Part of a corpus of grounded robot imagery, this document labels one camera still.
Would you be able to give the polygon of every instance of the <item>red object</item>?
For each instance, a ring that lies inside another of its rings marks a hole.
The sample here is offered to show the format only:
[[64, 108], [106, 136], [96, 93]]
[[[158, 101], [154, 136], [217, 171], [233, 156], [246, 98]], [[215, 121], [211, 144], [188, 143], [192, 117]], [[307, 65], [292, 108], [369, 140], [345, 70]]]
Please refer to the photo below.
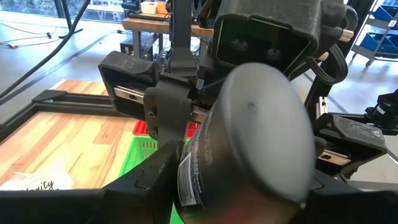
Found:
[[[195, 134], [195, 131], [199, 128], [198, 123], [195, 122], [190, 122], [188, 131], [187, 131], [187, 138], [192, 138], [193, 134]], [[136, 127], [134, 127], [134, 130], [132, 133], [135, 136], [149, 136], [148, 130], [147, 130], [147, 123], [145, 121], [137, 121]]]

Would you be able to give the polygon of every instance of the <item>wooden board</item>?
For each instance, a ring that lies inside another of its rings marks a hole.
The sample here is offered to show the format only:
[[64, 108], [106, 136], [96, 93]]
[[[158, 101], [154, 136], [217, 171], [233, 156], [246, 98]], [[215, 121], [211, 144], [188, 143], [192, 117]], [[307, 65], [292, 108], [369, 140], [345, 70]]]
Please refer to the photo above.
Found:
[[[169, 23], [168, 22], [159, 22], [159, 21], [150, 21], [145, 19], [123, 19], [122, 25], [126, 30], [138, 30], [138, 31], [146, 31], [146, 32], [157, 32], [162, 34], [169, 33]], [[198, 25], [192, 25], [192, 32], [199, 36], [205, 38], [213, 37], [213, 29], [202, 29]]]
[[[103, 83], [66, 80], [72, 93], [106, 95]], [[39, 112], [0, 143], [0, 185], [14, 172], [40, 172], [65, 163], [74, 189], [100, 188], [117, 179], [136, 120]]]

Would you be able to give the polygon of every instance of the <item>blue bin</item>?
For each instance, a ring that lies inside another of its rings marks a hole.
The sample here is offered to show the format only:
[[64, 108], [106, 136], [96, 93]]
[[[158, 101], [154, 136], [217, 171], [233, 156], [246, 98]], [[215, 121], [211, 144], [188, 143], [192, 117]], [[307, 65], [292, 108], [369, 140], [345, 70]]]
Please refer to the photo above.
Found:
[[[365, 38], [361, 42], [361, 47], [364, 47], [368, 50], [374, 51], [383, 37], [383, 34], [377, 34], [377, 33], [367, 33]], [[385, 38], [377, 52], [380, 53], [391, 53], [392, 50], [395, 50], [395, 45], [391, 43], [391, 41], [388, 38]], [[381, 54], [376, 54], [376, 57], [386, 57], [385, 55]]]
[[398, 6], [381, 5], [373, 12], [375, 19], [390, 22], [398, 11]]

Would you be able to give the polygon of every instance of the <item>green basket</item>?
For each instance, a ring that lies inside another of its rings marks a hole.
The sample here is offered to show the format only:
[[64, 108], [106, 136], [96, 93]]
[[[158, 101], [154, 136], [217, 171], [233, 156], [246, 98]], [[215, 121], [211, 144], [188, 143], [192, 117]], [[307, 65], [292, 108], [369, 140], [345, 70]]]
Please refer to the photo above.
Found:
[[[129, 172], [135, 166], [139, 165], [156, 150], [156, 140], [153, 140], [149, 136], [135, 136], [131, 141], [129, 151], [127, 152], [127, 156], [123, 162], [119, 177]], [[177, 211], [175, 210], [174, 205], [170, 217], [170, 224], [184, 224], [184, 222], [180, 219]]]

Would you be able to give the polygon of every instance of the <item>barcode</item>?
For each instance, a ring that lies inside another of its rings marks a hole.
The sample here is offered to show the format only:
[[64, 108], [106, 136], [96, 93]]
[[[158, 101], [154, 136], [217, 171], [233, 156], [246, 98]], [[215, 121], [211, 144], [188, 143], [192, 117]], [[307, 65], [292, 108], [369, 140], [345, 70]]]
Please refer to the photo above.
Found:
[[191, 152], [178, 166], [178, 196], [181, 206], [196, 205], [197, 200], [193, 194], [191, 180]]

